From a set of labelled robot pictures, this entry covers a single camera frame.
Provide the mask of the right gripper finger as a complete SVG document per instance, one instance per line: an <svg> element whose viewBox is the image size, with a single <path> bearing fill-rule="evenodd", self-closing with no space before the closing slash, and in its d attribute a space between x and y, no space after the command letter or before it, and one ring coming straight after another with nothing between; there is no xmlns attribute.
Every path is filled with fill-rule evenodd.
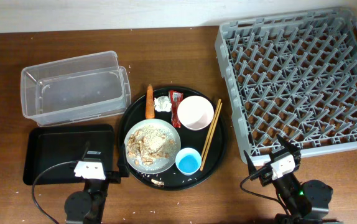
<svg viewBox="0 0 357 224"><path fill-rule="evenodd" d="M281 146L288 150L290 153L298 153L300 151L300 149L298 147L296 147L295 145L293 145L292 143L286 141L282 136L277 135L277 140L279 141L279 143L281 144Z"/></svg>
<svg viewBox="0 0 357 224"><path fill-rule="evenodd" d="M249 176L252 176L257 171L257 169L254 166L249 154L246 151L244 151L244 156L246 158L246 162L247 162L247 165L248 165Z"/></svg>

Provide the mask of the grey plate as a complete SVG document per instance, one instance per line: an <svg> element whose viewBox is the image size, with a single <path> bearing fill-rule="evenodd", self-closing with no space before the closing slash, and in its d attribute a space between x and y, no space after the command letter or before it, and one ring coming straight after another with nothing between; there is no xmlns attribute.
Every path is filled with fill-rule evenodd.
<svg viewBox="0 0 357 224"><path fill-rule="evenodd" d="M151 165L151 166L144 166L142 164L139 164L138 166L135 165L134 159L130 159L127 156L127 150L126 150L126 159L127 163L136 171L144 174L158 174L161 172L164 172L171 168L175 164L175 157L179 150L181 150L181 140L180 136L177 132L177 130L168 122L163 121L161 119L145 119L143 121L140 121L136 123L126 134L124 138L124 144L126 147L126 143L128 141L128 137L130 134L132 134L136 129L142 128L144 126L151 125L155 126L157 128L165 128L168 129L170 134L173 136L173 138L176 140L176 145L173 153L170 155L168 159L159 159L156 160L156 162Z"/></svg>

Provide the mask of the wooden chopstick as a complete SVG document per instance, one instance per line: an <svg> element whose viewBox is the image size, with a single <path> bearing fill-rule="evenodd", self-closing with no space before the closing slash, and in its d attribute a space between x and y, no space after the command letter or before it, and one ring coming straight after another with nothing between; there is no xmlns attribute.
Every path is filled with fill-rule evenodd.
<svg viewBox="0 0 357 224"><path fill-rule="evenodd" d="M207 148L207 145L208 145L208 142L209 142L209 138L211 136L211 131L212 131L213 127L214 127L214 123L216 121L216 118L218 117L217 112L218 112L218 110L220 108L220 104L221 104L221 99L219 99L218 102L217 102L217 105L216 105L216 108L215 108L215 112L214 112L214 115L213 115L213 119L212 119L212 121L210 123L210 127L209 127L209 130L208 130L207 135L206 135L206 139L205 139L205 143L204 143L204 146L203 146L201 158L203 158L203 156L206 153L206 148Z"/></svg>
<svg viewBox="0 0 357 224"><path fill-rule="evenodd" d="M204 155L203 158L202 158L202 163L201 163L201 166L200 166L200 171L202 171L203 168L204 168L204 166L205 166L205 162L206 162L206 159L207 159L208 151L209 151L209 148L210 148L210 146L211 146L211 142L212 142L212 139L213 139L213 135L214 135L214 132L215 132L215 129L216 129L216 125L217 125L217 122L218 122L218 118L219 118L219 115L220 115L221 106L222 106L222 101L221 101L221 104L220 104L220 108L219 108L219 110L218 110L218 112L217 112L218 117L216 118L216 121L215 121L215 123L214 123L214 127L213 127L213 129L212 129L212 131L211 131L211 136L210 136L210 138L209 138L209 142L208 142L208 145L207 145L207 148L206 148L206 153L205 153L205 155Z"/></svg>

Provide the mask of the orange carrot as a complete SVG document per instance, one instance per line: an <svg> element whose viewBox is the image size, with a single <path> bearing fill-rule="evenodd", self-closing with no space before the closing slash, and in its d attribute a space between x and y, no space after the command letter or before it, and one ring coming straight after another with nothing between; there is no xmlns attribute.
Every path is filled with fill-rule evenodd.
<svg viewBox="0 0 357 224"><path fill-rule="evenodd" d="M154 91L152 85L148 85L147 92L146 92L146 112L145 112L146 119L155 118L153 92Z"/></svg>

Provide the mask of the blue cup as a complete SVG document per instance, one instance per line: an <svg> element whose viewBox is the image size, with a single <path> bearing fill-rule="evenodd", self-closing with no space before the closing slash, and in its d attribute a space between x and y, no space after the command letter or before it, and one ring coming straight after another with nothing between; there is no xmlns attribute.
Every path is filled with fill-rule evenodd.
<svg viewBox="0 0 357 224"><path fill-rule="evenodd" d="M186 147L177 153L175 164L183 175L193 175L200 169L202 158L197 150Z"/></svg>

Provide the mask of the white tissue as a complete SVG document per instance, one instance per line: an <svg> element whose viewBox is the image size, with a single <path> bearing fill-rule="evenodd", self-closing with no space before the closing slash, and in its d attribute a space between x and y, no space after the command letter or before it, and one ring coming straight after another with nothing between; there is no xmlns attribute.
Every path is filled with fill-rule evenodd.
<svg viewBox="0 0 357 224"><path fill-rule="evenodd" d="M170 112L172 104L168 96L160 96L154 98L154 109L156 112Z"/></svg>

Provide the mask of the pink bowl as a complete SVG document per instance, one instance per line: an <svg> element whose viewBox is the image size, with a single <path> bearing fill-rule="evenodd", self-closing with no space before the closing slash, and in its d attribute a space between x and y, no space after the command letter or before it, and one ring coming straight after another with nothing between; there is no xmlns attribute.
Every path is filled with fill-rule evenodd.
<svg viewBox="0 0 357 224"><path fill-rule="evenodd" d="M202 96L188 96L178 106L178 119L182 125L192 131L207 127L214 117L214 107Z"/></svg>

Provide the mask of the red snack wrapper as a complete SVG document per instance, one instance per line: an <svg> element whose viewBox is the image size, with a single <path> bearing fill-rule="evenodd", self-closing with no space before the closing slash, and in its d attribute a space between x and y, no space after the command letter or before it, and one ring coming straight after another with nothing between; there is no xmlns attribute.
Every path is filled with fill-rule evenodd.
<svg viewBox="0 0 357 224"><path fill-rule="evenodd" d="M172 126L175 128L180 128L181 127L181 122L179 121L178 117L178 107L181 104L183 100L183 93L177 92L175 90L170 90L169 91L169 98L170 102L172 104L171 106L171 111L172 111L172 117L171 117L171 122Z"/></svg>

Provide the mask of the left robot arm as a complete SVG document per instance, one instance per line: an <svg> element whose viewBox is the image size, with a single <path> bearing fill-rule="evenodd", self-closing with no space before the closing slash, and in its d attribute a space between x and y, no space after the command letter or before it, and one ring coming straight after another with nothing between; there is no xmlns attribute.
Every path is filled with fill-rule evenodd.
<svg viewBox="0 0 357 224"><path fill-rule="evenodd" d="M86 156L89 147L90 143L87 142L81 159L75 161L74 175L84 179L85 186L82 191L74 192L66 199L66 223L101 223L109 185L120 184L121 179L129 177L125 153L119 153L118 170L108 172L104 170L101 159Z"/></svg>

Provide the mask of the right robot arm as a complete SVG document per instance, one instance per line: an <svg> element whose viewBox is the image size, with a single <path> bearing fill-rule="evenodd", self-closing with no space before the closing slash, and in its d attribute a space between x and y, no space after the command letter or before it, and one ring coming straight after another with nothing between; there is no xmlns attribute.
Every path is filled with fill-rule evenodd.
<svg viewBox="0 0 357 224"><path fill-rule="evenodd" d="M274 223L325 223L333 189L320 180L301 183L294 172L300 167L300 149L280 135L277 140L282 146L269 154L270 161L257 169L249 154L244 153L249 175L240 182L240 189L247 194L277 202L284 210L274 217ZM272 184L276 197L268 197L246 190L247 181L259 179L263 187Z"/></svg>

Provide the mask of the grey dishwasher rack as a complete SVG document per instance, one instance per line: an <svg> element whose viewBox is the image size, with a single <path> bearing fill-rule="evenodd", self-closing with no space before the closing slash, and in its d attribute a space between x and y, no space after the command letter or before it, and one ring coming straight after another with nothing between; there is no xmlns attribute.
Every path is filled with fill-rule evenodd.
<svg viewBox="0 0 357 224"><path fill-rule="evenodd" d="M280 147L303 157L357 150L357 18L337 7L225 22L216 57L240 157Z"/></svg>

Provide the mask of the peanut on tray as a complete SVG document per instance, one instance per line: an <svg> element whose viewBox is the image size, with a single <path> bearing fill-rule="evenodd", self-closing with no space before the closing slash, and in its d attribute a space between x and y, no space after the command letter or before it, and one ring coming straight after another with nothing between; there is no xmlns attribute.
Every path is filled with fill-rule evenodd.
<svg viewBox="0 0 357 224"><path fill-rule="evenodd" d="M157 185L157 186L164 186L164 182L163 182L163 181L151 179L151 182L152 182L154 185Z"/></svg>

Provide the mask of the black rectangular tray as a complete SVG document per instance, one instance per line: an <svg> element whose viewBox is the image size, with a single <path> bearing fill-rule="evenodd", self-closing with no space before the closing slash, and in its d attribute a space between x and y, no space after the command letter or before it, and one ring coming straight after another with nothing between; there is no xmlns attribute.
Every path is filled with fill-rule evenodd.
<svg viewBox="0 0 357 224"><path fill-rule="evenodd" d="M86 156L101 159L104 170L113 171L114 129L111 125L43 127L29 134L23 182L32 185L41 172L56 164L58 167L44 174L37 184L82 182L81 177L74 175L75 165L67 163L81 159L87 141L90 147Z"/></svg>

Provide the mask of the clear plastic bin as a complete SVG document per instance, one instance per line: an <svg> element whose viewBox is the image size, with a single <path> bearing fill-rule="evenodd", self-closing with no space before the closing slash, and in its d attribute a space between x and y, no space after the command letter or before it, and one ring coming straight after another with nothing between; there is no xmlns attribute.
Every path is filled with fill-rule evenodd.
<svg viewBox="0 0 357 224"><path fill-rule="evenodd" d="M128 73L114 51L26 67L21 108L38 126L58 126L123 114L131 104Z"/></svg>

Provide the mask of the round black tray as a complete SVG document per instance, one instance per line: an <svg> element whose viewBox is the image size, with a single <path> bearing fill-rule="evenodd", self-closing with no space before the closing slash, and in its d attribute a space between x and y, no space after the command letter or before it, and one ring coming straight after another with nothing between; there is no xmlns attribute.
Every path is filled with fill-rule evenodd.
<svg viewBox="0 0 357 224"><path fill-rule="evenodd" d="M117 131L118 149L124 144L124 138L130 128L145 119L146 95L140 96L130 104L124 113ZM202 152L208 128L200 131L191 131L185 127L178 128L178 134L183 147L191 147ZM159 174L143 174L128 166L130 173L143 184L158 190L184 190L192 188L207 180L221 164L228 142L228 132L223 117L220 116L213 135L212 143L208 151L205 166L202 171L193 175L183 175L175 165ZM164 182L164 186L157 186L151 179Z"/></svg>

